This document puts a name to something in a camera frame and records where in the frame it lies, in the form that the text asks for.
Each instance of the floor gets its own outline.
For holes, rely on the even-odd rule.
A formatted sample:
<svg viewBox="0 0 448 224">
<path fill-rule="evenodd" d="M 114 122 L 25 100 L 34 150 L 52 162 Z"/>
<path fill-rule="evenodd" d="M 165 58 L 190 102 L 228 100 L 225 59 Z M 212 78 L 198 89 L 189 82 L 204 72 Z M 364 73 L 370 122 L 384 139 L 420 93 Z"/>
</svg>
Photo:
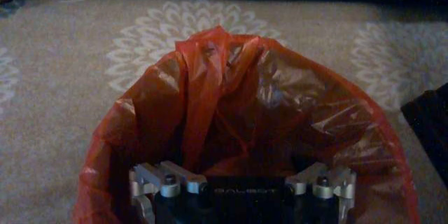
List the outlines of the floor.
<svg viewBox="0 0 448 224">
<path fill-rule="evenodd" d="M 68 223 L 90 134 L 173 41 L 217 23 L 277 39 L 382 107 L 422 223 L 448 190 L 400 106 L 448 82 L 444 8 L 313 0 L 14 0 L 0 6 L 0 223 Z"/>
</svg>

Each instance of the white floral pattern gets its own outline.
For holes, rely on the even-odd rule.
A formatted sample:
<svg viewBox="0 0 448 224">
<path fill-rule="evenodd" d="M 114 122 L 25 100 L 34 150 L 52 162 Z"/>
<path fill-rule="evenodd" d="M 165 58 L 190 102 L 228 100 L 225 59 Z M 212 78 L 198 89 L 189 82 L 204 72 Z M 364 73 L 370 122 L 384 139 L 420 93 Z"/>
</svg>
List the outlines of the white floral pattern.
<svg viewBox="0 0 448 224">
<path fill-rule="evenodd" d="M 124 28 L 121 37 L 113 40 L 117 49 L 106 54 L 113 62 L 105 71 L 112 76 L 109 86 L 125 91 L 148 66 L 173 51 L 174 41 L 217 25 L 233 34 L 256 34 L 285 44 L 280 32 L 268 27 L 266 21 L 234 4 L 208 0 L 165 2 L 160 9 L 149 8 L 148 15 L 138 17 L 134 25 Z"/>
<path fill-rule="evenodd" d="M 446 23 L 366 24 L 354 40 L 356 82 L 394 112 L 425 90 L 448 82 Z"/>
<path fill-rule="evenodd" d="M 0 47 L 0 115 L 2 103 L 14 97 L 12 86 L 18 82 L 18 69 L 10 65 L 13 58 L 6 52 L 6 48 Z"/>
</svg>

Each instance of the black object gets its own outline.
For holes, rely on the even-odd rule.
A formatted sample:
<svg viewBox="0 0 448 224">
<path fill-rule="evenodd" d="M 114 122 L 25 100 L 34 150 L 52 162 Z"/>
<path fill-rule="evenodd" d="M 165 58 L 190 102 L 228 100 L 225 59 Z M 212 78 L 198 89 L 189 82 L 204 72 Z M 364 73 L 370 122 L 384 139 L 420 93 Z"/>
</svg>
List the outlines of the black object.
<svg viewBox="0 0 448 224">
<path fill-rule="evenodd" d="M 310 188 L 293 195 L 280 177 L 208 177 L 208 189 L 177 197 L 156 194 L 156 222 L 174 223 L 337 223 L 337 197 L 318 199 Z"/>
<path fill-rule="evenodd" d="M 401 111 L 448 186 L 448 83 L 425 91 Z"/>
</svg>

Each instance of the trash can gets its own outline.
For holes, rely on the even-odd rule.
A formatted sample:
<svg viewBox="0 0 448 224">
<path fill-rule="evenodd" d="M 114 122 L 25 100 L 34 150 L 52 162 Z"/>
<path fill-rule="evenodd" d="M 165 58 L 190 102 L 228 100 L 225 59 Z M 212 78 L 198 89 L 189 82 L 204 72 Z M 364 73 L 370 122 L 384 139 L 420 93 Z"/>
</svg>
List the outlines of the trash can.
<svg viewBox="0 0 448 224">
<path fill-rule="evenodd" d="M 356 172 L 354 223 L 418 223 L 410 170 L 378 105 L 274 40 L 216 27 L 176 43 L 108 111 L 78 175 L 74 221 L 132 222 L 136 164 L 290 176 L 294 157 Z"/>
</svg>

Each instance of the screw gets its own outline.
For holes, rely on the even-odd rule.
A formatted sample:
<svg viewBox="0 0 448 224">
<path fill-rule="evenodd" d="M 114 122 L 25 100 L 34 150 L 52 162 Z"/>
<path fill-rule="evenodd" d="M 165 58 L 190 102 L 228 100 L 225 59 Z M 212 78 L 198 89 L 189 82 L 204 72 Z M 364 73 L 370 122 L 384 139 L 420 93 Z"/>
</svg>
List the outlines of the screw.
<svg viewBox="0 0 448 224">
<path fill-rule="evenodd" d="M 176 176 L 173 174 L 165 175 L 164 183 L 165 183 L 165 185 L 174 185 L 176 184 Z"/>
<path fill-rule="evenodd" d="M 329 180 L 328 180 L 328 178 L 325 176 L 318 176 L 316 183 L 320 186 L 329 187 Z"/>
</svg>

